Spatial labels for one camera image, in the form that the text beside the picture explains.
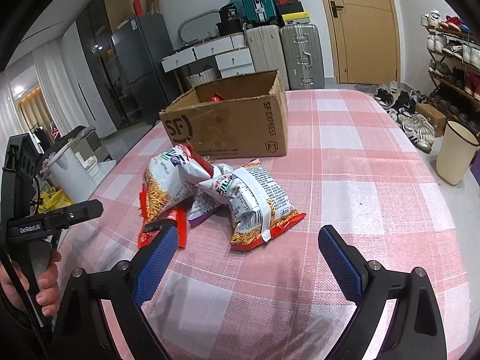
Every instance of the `ceiling light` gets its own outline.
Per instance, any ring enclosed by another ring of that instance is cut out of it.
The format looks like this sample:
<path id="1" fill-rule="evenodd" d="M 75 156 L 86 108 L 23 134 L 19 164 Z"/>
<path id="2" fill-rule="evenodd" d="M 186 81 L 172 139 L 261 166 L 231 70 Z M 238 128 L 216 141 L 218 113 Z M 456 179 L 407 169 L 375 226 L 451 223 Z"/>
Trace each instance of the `ceiling light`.
<path id="1" fill-rule="evenodd" d="M 16 96 L 19 93 L 22 93 L 24 90 L 25 89 L 23 88 L 23 86 L 16 86 L 15 89 L 13 90 L 13 94 Z"/>

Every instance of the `curtain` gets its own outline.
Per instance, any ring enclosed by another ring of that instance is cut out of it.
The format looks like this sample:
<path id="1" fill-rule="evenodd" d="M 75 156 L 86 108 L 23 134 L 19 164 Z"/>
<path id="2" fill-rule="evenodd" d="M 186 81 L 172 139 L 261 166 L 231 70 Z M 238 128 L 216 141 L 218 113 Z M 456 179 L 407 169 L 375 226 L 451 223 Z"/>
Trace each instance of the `curtain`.
<path id="1" fill-rule="evenodd" d="M 32 128 L 38 124 L 43 127 L 47 135 L 50 135 L 50 123 L 53 122 L 53 119 L 47 108 L 40 87 L 35 88 L 28 93 L 27 96 L 23 97 L 16 107 L 20 118 L 22 116 L 25 118 L 29 130 L 32 130 Z"/>
<path id="2" fill-rule="evenodd" d="M 58 40 L 41 45 L 32 54 L 46 105 L 60 133 L 89 126 L 65 70 Z"/>
<path id="3" fill-rule="evenodd" d="M 18 120 L 15 112 L 14 103 L 12 101 L 12 94 L 10 91 L 9 80 L 6 74 L 0 74 L 0 167 L 3 167 L 5 162 L 5 151 L 7 150 L 8 139 L 12 135 L 23 133 L 22 125 Z"/>

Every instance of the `sf logo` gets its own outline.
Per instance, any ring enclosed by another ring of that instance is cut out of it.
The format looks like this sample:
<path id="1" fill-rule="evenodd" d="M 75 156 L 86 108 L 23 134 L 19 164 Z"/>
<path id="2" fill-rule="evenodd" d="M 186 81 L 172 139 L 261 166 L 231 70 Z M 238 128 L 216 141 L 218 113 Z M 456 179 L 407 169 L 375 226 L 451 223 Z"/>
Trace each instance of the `sf logo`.
<path id="1" fill-rule="evenodd" d="M 187 143 L 194 133 L 190 121 L 185 115 L 176 117 L 174 120 L 166 120 L 165 127 L 169 130 L 169 135 L 175 143 Z"/>

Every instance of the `gray refrigerator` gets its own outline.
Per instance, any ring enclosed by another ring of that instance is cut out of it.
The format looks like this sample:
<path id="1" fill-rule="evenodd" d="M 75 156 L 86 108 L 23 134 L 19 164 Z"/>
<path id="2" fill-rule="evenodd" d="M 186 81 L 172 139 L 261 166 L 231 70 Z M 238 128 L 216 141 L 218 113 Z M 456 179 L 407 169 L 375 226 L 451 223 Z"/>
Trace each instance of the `gray refrigerator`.
<path id="1" fill-rule="evenodd" d="M 175 76 L 165 73 L 161 63 L 174 52 L 163 15 L 135 16 L 112 40 L 140 110 L 153 125 L 158 113 L 180 95 Z"/>

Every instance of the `yellow plastic bag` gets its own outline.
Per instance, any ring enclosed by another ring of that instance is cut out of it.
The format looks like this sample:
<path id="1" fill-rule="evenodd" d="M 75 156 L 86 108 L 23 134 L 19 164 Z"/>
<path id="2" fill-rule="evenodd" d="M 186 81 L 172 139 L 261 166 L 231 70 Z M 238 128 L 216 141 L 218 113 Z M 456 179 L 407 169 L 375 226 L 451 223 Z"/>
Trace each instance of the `yellow plastic bag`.
<path id="1" fill-rule="evenodd" d="M 38 212 L 52 211 L 57 208 L 70 206 L 73 202 L 66 195 L 60 187 L 50 187 L 46 191 L 40 194 L 40 198 L 43 199 L 42 204 L 38 208 Z"/>

